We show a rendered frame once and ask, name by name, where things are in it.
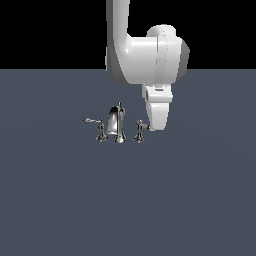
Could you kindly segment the chrome faucet handle short lever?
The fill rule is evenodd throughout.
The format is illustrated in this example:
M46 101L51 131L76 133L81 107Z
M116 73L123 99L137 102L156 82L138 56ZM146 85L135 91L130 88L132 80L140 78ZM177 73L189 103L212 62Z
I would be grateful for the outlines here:
M148 124L144 124L142 120L138 120L137 121L137 134L136 136L133 138L133 140L137 143L141 143L145 140L143 134L142 134L142 130L149 130L149 125Z

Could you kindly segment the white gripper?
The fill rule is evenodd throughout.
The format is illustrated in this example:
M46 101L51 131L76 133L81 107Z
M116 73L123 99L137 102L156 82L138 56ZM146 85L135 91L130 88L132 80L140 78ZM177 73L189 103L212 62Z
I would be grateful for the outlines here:
M164 130L169 115L169 104L173 94L170 84L142 85L142 97L145 99L146 110L151 131Z

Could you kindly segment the chrome faucet spout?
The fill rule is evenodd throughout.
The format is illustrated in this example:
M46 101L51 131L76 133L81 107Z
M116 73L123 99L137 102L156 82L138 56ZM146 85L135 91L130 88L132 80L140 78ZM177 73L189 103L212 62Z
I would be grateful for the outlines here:
M114 141L117 143L124 143L127 137L123 131L123 120L125 116L125 109L118 103L110 109L107 122L107 134L114 135Z

